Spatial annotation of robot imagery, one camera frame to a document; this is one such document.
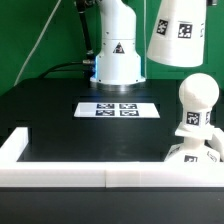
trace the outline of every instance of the spherical robot head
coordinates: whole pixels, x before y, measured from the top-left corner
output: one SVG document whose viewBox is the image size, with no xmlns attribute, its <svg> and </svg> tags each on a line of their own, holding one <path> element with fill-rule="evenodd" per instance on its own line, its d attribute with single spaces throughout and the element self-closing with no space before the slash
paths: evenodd
<svg viewBox="0 0 224 224">
<path fill-rule="evenodd" d="M 219 87 L 209 75 L 196 73 L 186 78 L 179 89 L 184 108 L 192 111 L 212 108 L 219 97 Z"/>
</svg>

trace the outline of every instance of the warning label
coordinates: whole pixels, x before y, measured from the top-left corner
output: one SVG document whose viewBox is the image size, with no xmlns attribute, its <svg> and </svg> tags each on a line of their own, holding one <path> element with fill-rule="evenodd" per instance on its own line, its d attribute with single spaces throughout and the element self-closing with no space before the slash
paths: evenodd
<svg viewBox="0 0 224 224">
<path fill-rule="evenodd" d="M 120 42 L 118 43 L 118 45 L 114 49 L 113 53 L 115 53 L 115 54 L 124 54 L 124 49 L 123 49 L 123 47 L 122 47 Z"/>
</svg>

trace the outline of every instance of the cable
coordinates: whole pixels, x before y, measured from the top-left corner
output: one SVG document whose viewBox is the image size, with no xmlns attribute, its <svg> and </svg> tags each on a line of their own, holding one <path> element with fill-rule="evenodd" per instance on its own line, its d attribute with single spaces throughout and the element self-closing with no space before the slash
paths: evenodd
<svg viewBox="0 0 224 224">
<path fill-rule="evenodd" d="M 147 40 L 146 40 L 146 12 L 147 3 L 144 0 L 144 77 L 147 79 Z"/>
<path fill-rule="evenodd" d="M 59 70 L 57 70 L 58 68 L 68 67 L 68 66 L 71 66 L 71 65 L 82 65 L 82 64 L 83 64 L 83 62 L 68 62 L 68 63 L 63 63 L 63 64 L 55 65 L 55 66 L 49 68 L 47 71 L 45 71 L 42 74 L 40 74 L 38 76 L 38 78 L 39 79 L 43 79 L 49 73 L 59 71 Z"/>
<path fill-rule="evenodd" d="M 16 85 L 18 84 L 18 82 L 19 82 L 19 80 L 20 80 L 20 78 L 21 78 L 21 76 L 22 76 L 22 74 L 23 74 L 23 72 L 24 72 L 24 70 L 25 70 L 27 64 L 29 63 L 30 58 L 33 56 L 35 50 L 37 49 L 37 47 L 38 47 L 38 45 L 39 45 L 39 43 L 40 43 L 40 41 L 42 40 L 42 37 L 44 36 L 44 34 L 45 34 L 45 32 L 46 32 L 46 30 L 47 30 L 47 28 L 48 28 L 48 26 L 49 26 L 49 24 L 50 24 L 50 22 L 51 22 L 53 16 L 54 16 L 54 14 L 55 14 L 55 12 L 57 11 L 57 9 L 58 9 L 58 7 L 59 7 L 59 5 L 60 5 L 60 3 L 61 3 L 61 1 L 62 1 L 62 0 L 58 0 L 57 4 L 55 5 L 55 7 L 54 7 L 54 9 L 53 9 L 53 11 L 52 11 L 52 13 L 51 13 L 51 15 L 49 16 L 49 18 L 48 18 L 48 20 L 47 20 L 47 22 L 46 22 L 46 24 L 45 24 L 45 26 L 44 26 L 44 28 L 43 28 L 41 34 L 40 34 L 40 36 L 39 36 L 38 39 L 37 39 L 37 42 L 35 43 L 33 49 L 32 49 L 31 52 L 29 53 L 29 55 L 28 55 L 27 59 L 25 60 L 25 62 L 24 62 L 24 64 L 23 64 L 22 68 L 20 69 L 20 72 L 19 72 L 19 74 L 17 75 L 16 81 L 15 81 L 15 83 L 14 83 L 14 86 L 16 86 Z"/>
</svg>

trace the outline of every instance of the marker sticker on robot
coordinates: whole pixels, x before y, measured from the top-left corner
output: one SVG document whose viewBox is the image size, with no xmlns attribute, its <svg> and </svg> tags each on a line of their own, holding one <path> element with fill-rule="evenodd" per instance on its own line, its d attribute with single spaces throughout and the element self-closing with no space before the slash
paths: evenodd
<svg viewBox="0 0 224 224">
<path fill-rule="evenodd" d="M 215 156 L 213 156 L 209 151 L 207 153 L 207 156 L 213 161 L 213 162 L 217 162 L 217 158 Z"/>
<path fill-rule="evenodd" d="M 205 24 L 202 23 L 201 24 L 201 34 L 200 34 L 200 37 L 204 37 L 204 35 L 205 35 Z"/>
<path fill-rule="evenodd" d="M 205 124 L 208 124 L 210 122 L 210 117 L 211 117 L 211 112 L 207 112 L 206 113 L 206 121 L 205 121 Z"/>
<path fill-rule="evenodd" d="M 166 21 L 166 20 L 163 20 L 163 19 L 160 19 L 159 20 L 159 23 L 158 23 L 158 27 L 157 27 L 157 33 L 158 34 L 161 34 L 163 36 L 166 35 L 166 31 L 167 31 L 167 28 L 168 28 L 168 24 L 169 22 Z"/>
<path fill-rule="evenodd" d="M 191 23 L 180 23 L 178 38 L 191 39 L 193 25 Z"/>
<path fill-rule="evenodd" d="M 186 123 L 189 125 L 200 126 L 201 114 L 195 112 L 187 112 Z"/>
<path fill-rule="evenodd" d="M 198 157 L 196 156 L 188 156 L 186 155 L 184 158 L 184 162 L 188 162 L 188 163 L 194 163 L 198 161 Z"/>
<path fill-rule="evenodd" d="M 153 103 L 85 103 L 80 102 L 75 117 L 159 118 Z"/>
<path fill-rule="evenodd" d="M 115 53 L 115 54 L 124 54 L 124 49 L 123 49 L 123 47 L 122 47 L 120 42 L 118 43 L 118 45 L 114 49 L 113 53 Z"/>
</svg>

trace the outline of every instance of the green background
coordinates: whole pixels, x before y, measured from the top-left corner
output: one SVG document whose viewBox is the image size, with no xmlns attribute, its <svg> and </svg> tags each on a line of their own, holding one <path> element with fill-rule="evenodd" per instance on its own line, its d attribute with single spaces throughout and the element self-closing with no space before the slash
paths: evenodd
<svg viewBox="0 0 224 224">
<path fill-rule="evenodd" d="M 33 48 L 57 0 L 1 0 L 0 1 L 0 94 L 10 89 Z M 85 58 L 85 46 L 74 0 L 62 0 L 47 32 L 26 67 L 21 80 L 37 77 L 56 64 L 80 61 Z M 136 50 L 144 67 L 143 20 L 144 1 L 124 0 L 137 14 Z M 150 40 L 160 0 L 147 0 L 147 43 Z M 100 51 L 100 15 L 97 6 L 88 9 L 87 21 L 95 53 Z M 224 2 L 209 7 L 206 22 L 204 64 L 196 68 L 176 68 L 147 60 L 147 78 L 184 79 L 203 72 L 213 76 L 224 88 Z M 81 74 L 61 73 L 49 77 L 80 78 Z"/>
</svg>

